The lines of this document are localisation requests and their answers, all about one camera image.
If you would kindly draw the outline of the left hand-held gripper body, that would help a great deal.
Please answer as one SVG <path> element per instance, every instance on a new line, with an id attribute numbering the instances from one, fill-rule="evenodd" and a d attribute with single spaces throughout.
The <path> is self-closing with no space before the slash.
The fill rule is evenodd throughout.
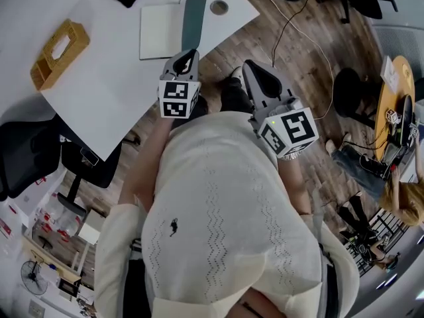
<path id="1" fill-rule="evenodd" d="M 201 83 L 183 80 L 174 74 L 163 74 L 158 85 L 162 118 L 188 119 L 197 103 Z"/>

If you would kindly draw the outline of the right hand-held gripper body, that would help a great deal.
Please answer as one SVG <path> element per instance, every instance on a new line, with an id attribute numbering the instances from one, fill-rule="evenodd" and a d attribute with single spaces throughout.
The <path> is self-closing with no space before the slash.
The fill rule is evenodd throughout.
<path id="1" fill-rule="evenodd" d="M 249 123 L 277 158 L 293 158 L 319 138 L 311 109 L 294 96 L 279 105 L 254 107 Z"/>

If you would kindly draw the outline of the grey-green notebook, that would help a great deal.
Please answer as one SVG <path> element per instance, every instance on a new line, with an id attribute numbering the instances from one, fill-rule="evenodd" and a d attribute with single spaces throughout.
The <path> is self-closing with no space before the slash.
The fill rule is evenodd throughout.
<path id="1" fill-rule="evenodd" d="M 168 59 L 198 48 L 207 0 L 145 6 L 140 10 L 139 59 Z"/>

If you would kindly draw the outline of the person's right forearm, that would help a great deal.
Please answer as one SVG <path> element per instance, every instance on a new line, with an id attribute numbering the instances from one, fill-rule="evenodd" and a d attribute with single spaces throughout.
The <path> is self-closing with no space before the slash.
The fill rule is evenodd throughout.
<path id="1" fill-rule="evenodd" d="M 278 174 L 287 191 L 290 203 L 300 215 L 311 215 L 312 206 L 301 173 L 299 160 L 278 160 Z"/>

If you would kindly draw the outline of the person's left forearm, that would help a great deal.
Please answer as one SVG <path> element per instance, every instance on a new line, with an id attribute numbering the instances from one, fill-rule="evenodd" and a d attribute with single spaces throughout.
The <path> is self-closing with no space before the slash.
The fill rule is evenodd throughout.
<path id="1" fill-rule="evenodd" d="M 159 118 L 145 140 L 132 167 L 126 174 L 118 204 L 139 200 L 146 212 L 154 202 L 156 178 L 162 153 L 170 135 L 173 119 Z"/>

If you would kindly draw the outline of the person's black trousers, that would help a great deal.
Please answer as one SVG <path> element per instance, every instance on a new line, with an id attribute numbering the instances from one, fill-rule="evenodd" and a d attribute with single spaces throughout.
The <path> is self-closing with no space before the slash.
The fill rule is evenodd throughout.
<path id="1" fill-rule="evenodd" d="M 252 114 L 253 104 L 246 91 L 242 88 L 240 78 L 229 77 L 222 82 L 220 99 L 220 112 L 234 111 Z M 199 95 L 191 115 L 196 118 L 207 115 L 208 113 L 209 106 L 207 100 L 202 95 Z"/>

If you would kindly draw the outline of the black round stool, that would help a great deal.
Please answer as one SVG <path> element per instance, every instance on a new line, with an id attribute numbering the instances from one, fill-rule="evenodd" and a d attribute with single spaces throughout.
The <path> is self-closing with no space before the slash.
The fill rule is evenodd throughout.
<path id="1" fill-rule="evenodd" d="M 374 116 L 382 82 L 362 81 L 352 68 L 343 68 L 333 86 L 333 104 L 337 114 L 375 129 Z"/>

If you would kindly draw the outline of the round table grommet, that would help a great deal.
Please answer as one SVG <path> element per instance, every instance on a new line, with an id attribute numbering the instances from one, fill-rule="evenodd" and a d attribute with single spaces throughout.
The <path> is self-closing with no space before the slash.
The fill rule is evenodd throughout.
<path id="1" fill-rule="evenodd" d="M 210 4 L 210 10 L 214 15 L 222 16 L 228 12 L 229 6 L 223 0 L 214 0 Z"/>

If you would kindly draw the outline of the round wooden table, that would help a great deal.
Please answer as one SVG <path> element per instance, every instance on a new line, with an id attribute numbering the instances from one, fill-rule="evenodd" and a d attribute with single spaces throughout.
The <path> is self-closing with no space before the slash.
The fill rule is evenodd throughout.
<path id="1" fill-rule="evenodd" d="M 374 155 L 377 160 L 383 158 L 388 144 L 390 130 L 386 122 L 386 111 L 388 109 L 396 110 L 398 101 L 401 101 L 404 95 L 410 95 L 412 102 L 415 102 L 415 82 L 409 62 L 403 56 L 395 57 L 392 62 L 395 71 L 399 74 L 399 83 L 395 93 L 390 89 L 389 85 L 386 83 L 382 84 L 374 127 Z"/>

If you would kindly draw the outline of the person's white knit top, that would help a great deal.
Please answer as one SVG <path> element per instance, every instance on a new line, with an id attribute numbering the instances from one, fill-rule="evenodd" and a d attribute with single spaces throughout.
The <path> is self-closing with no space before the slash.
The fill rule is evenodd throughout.
<path id="1" fill-rule="evenodd" d="M 317 310 L 321 250 L 246 113 L 171 132 L 142 247 L 157 298 L 211 304 L 248 287 L 286 313 Z"/>

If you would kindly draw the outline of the smartphone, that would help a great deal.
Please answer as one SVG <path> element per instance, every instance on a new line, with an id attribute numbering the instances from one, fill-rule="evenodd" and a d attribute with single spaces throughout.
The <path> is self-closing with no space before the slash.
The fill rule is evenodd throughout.
<path id="1" fill-rule="evenodd" d="M 81 148 L 80 154 L 82 156 L 81 162 L 84 163 L 85 165 L 87 166 L 97 165 L 99 161 L 99 157 L 96 154 L 94 154 L 90 149 Z"/>

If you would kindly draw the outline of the white card stand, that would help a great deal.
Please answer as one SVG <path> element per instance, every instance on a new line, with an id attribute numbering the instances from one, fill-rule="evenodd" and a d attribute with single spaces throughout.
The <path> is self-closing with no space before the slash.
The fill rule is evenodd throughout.
<path id="1" fill-rule="evenodd" d="M 380 76 L 391 92 L 397 93 L 399 85 L 399 74 L 396 71 L 392 59 L 384 56 Z"/>

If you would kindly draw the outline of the black oblong board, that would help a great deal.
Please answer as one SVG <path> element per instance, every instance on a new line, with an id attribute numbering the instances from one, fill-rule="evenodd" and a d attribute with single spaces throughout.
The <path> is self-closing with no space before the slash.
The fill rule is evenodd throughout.
<path id="1" fill-rule="evenodd" d="M 410 95 L 404 95 L 396 105 L 396 112 L 400 121 L 396 125 L 395 143 L 398 146 L 406 146 L 410 134 L 410 124 L 413 120 L 413 102 Z"/>

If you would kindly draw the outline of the white cube cabinet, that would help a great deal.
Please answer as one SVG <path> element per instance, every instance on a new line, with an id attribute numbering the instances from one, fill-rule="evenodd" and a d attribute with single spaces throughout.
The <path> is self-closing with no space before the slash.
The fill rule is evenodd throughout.
<path id="1" fill-rule="evenodd" d="M 96 245 L 104 222 L 105 217 L 91 209 L 79 230 L 78 237 L 91 245 Z"/>

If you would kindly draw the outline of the person's cream overshirt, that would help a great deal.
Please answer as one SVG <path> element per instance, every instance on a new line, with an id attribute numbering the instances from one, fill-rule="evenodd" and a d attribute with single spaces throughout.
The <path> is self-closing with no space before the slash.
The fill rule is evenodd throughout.
<path id="1" fill-rule="evenodd" d="M 260 234 L 219 228 L 219 212 L 200 219 L 153 213 L 140 222 L 139 201 L 114 206 L 95 253 L 97 318 L 225 318 L 249 289 L 288 318 L 319 318 L 335 271 L 337 313 L 346 317 L 360 276 L 352 256 L 314 215 L 296 216 L 300 237 L 283 237 L 273 218 Z"/>

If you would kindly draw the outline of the black padded office chair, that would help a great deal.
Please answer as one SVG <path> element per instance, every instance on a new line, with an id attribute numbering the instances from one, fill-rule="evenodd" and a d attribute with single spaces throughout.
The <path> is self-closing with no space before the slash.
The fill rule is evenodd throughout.
<path id="1" fill-rule="evenodd" d="M 61 143 L 60 135 L 71 142 Z M 2 124 L 0 201 L 16 198 L 30 184 L 55 172 L 62 164 L 76 176 L 68 195 L 59 193 L 58 200 L 73 213 L 85 216 L 86 210 L 75 202 L 80 182 L 85 180 L 103 189 L 109 187 L 119 163 L 122 144 L 118 143 L 105 160 L 96 154 L 99 157 L 96 166 L 81 162 L 81 148 L 90 149 L 58 115 L 48 121 Z"/>

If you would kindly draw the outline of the stack of clear storage boxes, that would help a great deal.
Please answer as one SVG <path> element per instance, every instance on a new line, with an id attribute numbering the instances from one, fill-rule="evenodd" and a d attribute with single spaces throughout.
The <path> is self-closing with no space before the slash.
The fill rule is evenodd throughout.
<path id="1" fill-rule="evenodd" d="M 0 219 L 8 226 L 3 231 L 7 238 L 17 235 L 19 225 L 29 229 L 36 223 L 47 233 L 58 232 L 66 242 L 79 231 L 84 216 L 73 213 L 58 200 L 67 171 L 60 164 L 55 172 L 30 184 L 18 197 L 0 201 Z"/>

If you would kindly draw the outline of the small black floor fan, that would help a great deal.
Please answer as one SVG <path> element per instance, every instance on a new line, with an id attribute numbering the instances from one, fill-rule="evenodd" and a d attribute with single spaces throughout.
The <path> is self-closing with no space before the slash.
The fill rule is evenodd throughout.
<path id="1" fill-rule="evenodd" d="M 40 275 L 40 264 L 32 260 L 22 265 L 21 280 L 24 287 L 33 295 L 43 295 L 48 288 L 48 282 Z"/>

